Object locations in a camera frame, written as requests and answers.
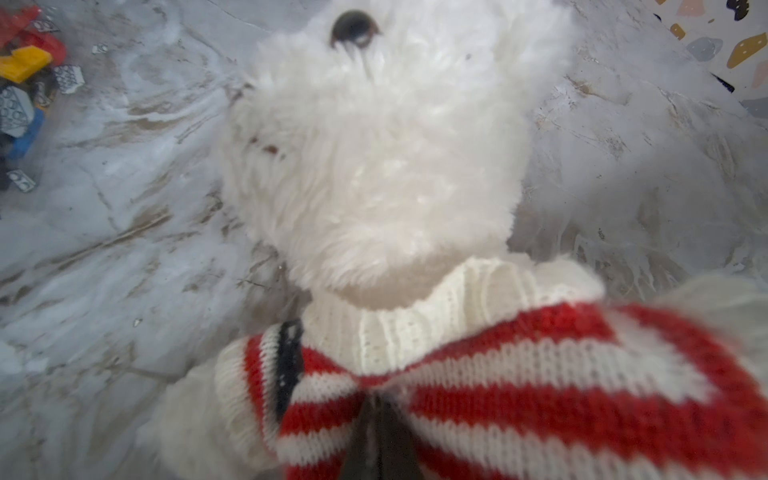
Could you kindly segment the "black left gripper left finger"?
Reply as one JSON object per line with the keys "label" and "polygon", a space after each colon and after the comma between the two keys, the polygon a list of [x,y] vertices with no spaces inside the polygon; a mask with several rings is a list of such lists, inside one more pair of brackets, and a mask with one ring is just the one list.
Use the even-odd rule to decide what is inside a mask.
{"label": "black left gripper left finger", "polygon": [[339,474],[339,480],[378,478],[378,400],[366,399],[355,421],[354,430]]}

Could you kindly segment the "red white striped knitted sweater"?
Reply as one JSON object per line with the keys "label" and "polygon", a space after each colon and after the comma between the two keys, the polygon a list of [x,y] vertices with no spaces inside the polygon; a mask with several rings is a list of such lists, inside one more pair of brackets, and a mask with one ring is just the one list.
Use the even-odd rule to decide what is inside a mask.
{"label": "red white striped knitted sweater", "polygon": [[765,325],[766,301],[730,278],[611,304],[574,261],[473,258],[405,308],[316,294],[214,385],[244,463],[289,479],[338,478],[374,398],[429,479],[763,479],[766,366],[716,318]]}

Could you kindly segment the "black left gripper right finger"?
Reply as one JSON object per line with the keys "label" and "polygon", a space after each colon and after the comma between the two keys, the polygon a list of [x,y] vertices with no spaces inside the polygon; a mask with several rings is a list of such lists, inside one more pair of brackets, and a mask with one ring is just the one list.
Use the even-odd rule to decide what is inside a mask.
{"label": "black left gripper right finger", "polygon": [[424,480],[411,432],[394,404],[377,399],[378,478]]}

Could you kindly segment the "white teddy bear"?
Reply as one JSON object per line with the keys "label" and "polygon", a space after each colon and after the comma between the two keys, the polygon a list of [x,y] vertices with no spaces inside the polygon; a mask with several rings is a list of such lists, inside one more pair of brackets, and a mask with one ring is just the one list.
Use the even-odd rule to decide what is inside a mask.
{"label": "white teddy bear", "polygon": [[[536,261],[507,241],[529,116],[570,69],[578,36],[561,1],[332,1],[261,42],[230,95],[215,145],[224,197],[284,256],[309,305],[332,294],[409,307],[473,258],[576,262]],[[629,303],[579,265],[609,303]],[[767,322],[714,324],[745,341],[767,379]],[[144,442],[180,479],[289,479],[235,451],[214,385],[221,352],[167,388]]]}

